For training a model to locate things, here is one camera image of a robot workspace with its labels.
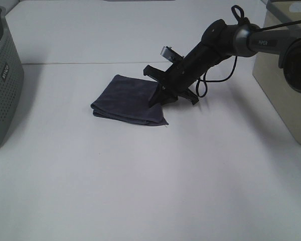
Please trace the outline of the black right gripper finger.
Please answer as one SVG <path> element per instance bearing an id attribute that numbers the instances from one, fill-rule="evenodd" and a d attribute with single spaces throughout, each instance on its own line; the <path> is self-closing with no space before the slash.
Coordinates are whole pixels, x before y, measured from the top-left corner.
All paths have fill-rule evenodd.
<path id="1" fill-rule="evenodd" d="M 165 97 L 163 99 L 163 105 L 166 105 L 166 104 L 170 104 L 170 103 L 174 103 L 178 100 L 178 97 L 177 96 L 169 96 L 169 97 Z"/>

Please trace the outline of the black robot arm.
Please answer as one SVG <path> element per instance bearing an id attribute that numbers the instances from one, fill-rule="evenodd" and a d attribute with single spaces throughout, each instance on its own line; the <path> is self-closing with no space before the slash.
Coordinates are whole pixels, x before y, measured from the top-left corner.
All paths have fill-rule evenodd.
<path id="1" fill-rule="evenodd" d="M 203 33 L 200 42 L 184 57 L 169 47 L 162 55 L 172 65 L 162 71 L 151 66 L 143 70 L 158 83 L 148 104 L 164 105 L 183 97 L 192 104 L 199 94 L 189 87 L 204 80 L 204 74 L 220 62 L 236 57 L 252 57 L 258 52 L 279 56 L 278 67 L 283 70 L 288 85 L 301 93 L 301 28 L 289 28 L 290 23 L 259 28 L 248 21 L 227 25 L 223 20 L 212 23 Z"/>

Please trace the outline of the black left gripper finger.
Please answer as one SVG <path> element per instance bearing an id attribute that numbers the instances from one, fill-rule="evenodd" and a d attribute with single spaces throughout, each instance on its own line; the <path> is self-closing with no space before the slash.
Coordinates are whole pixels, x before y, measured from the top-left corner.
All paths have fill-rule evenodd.
<path id="1" fill-rule="evenodd" d="M 164 105 L 168 98 L 165 89 L 161 85 L 158 85 L 148 101 L 148 106 L 153 107 L 156 104 Z"/>

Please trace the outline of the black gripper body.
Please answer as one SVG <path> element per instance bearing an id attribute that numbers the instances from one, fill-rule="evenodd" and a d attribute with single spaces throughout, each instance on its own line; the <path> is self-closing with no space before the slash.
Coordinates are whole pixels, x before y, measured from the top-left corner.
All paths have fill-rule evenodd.
<path id="1" fill-rule="evenodd" d="M 196 78 L 187 73 L 183 63 L 184 60 L 173 63 L 166 71 L 147 65 L 143 70 L 143 74 L 155 80 L 158 85 L 161 85 L 168 97 L 182 97 L 195 105 L 199 98 L 189 90 L 189 86 Z"/>

